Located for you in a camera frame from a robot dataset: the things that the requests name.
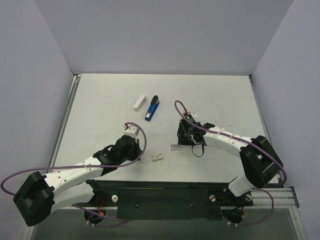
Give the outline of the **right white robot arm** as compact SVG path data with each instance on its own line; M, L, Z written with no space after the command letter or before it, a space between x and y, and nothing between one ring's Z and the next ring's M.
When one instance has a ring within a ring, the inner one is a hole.
M211 123L201 125L190 120L192 123L184 119L179 121L179 145L215 147L241 160L244 174L235 177L223 192L226 203L234 205L250 190L264 188L281 171L283 163L264 136L242 137Z

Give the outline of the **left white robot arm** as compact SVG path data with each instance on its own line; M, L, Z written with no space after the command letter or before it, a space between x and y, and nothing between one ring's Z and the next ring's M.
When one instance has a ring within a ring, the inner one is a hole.
M99 150L69 169L46 174L39 171L31 173L14 195L13 202L26 225L35 226L46 219L54 208L60 208L60 194L87 180L115 171L126 161L139 160L142 152L137 138L123 135L114 145Z

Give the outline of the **blue and black stapler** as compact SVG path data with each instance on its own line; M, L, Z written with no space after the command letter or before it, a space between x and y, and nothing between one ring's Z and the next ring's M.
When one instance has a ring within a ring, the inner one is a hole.
M148 107L148 110L145 114L145 117L144 117L144 120L147 121L147 122L150 122L154 113L156 112L158 106L160 104L160 101L159 101L159 97L157 95L154 95L151 102L150 102L150 105Z

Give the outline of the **white stapler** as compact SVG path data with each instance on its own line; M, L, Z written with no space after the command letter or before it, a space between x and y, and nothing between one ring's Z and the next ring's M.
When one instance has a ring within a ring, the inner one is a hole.
M146 100L147 100L147 96L144 93L141 94L133 104L133 110L138 112L142 108L142 106L145 104Z

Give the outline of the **small staple box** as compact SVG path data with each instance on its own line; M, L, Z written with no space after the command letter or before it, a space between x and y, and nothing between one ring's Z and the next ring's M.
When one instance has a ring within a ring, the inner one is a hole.
M162 161L164 159L162 153L152 154L151 155L152 162Z

